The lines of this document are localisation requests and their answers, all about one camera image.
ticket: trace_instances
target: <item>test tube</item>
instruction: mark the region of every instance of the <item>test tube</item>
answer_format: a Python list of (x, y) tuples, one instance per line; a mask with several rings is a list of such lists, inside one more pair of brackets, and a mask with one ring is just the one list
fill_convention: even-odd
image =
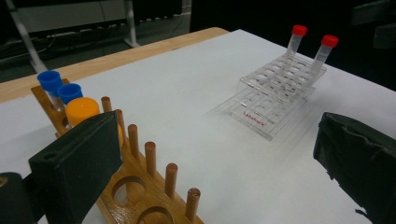
[(70, 101), (82, 97), (81, 87), (76, 83), (64, 84), (58, 89), (58, 95), (64, 105), (67, 105)]
[(84, 119), (99, 114), (99, 104), (89, 97), (79, 97), (70, 101), (65, 109), (67, 120), (72, 127), (80, 124)]
[(321, 40), (320, 48), (312, 62), (311, 68), (309, 69), (309, 76), (311, 81), (308, 83), (311, 85), (318, 78), (318, 73), (322, 65), (326, 62), (327, 57), (335, 46), (338, 44), (338, 37), (334, 35), (325, 35)]
[(303, 25), (294, 25), (291, 29), (291, 38), (289, 41), (288, 48), (286, 50), (287, 59), (293, 59), (298, 47), (300, 46), (303, 36), (305, 36), (307, 28)]
[(37, 80), (49, 97), (52, 108), (56, 111), (64, 110), (64, 104), (58, 95), (58, 89), (63, 85), (61, 75), (57, 71), (49, 70), (38, 74)]

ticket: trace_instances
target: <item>white table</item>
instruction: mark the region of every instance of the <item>white table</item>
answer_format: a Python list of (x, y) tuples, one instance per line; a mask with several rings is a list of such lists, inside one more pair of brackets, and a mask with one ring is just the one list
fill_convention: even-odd
[[(157, 144), (163, 176), (169, 162), (177, 164), (177, 193), (202, 192), (197, 215), (205, 223), (371, 223), (355, 213), (361, 208), (330, 180), (313, 149), (325, 111), (395, 138), (394, 91), (325, 65), (297, 119), (272, 141), (213, 111), (235, 94), (240, 77), (284, 51), (238, 30), (76, 83), (98, 102), (111, 98), (125, 124), (138, 126), (141, 150), (147, 141)], [(55, 130), (33, 95), (2, 103), (0, 111), (0, 173), (25, 177), (27, 160), (55, 140)], [(105, 221), (94, 206), (84, 222)]]

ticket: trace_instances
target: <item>orange cap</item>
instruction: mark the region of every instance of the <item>orange cap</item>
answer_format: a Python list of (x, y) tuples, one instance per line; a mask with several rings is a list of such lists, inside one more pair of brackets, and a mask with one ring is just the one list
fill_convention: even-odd
[(98, 115), (99, 104), (92, 98), (79, 97), (67, 104), (65, 113), (70, 125), (75, 127), (84, 119)]

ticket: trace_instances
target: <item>blue cap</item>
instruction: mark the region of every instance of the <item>blue cap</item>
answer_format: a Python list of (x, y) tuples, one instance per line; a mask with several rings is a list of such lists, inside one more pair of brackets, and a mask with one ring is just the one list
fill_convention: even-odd
[(57, 96), (58, 88), (63, 85), (61, 75), (57, 71), (42, 72), (38, 74), (37, 79), (44, 91), (48, 91), (54, 96)]
[(58, 95), (64, 105), (67, 105), (70, 101), (82, 97), (81, 87), (76, 83), (64, 84), (58, 89)]

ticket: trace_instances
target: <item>red cap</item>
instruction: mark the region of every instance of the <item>red cap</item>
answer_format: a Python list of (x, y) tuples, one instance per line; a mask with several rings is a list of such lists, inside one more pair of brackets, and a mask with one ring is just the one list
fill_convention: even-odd
[(294, 35), (305, 35), (306, 34), (306, 26), (303, 25), (294, 25), (291, 33)]
[(321, 41), (322, 45), (334, 48), (338, 44), (338, 37), (334, 35), (325, 35)]

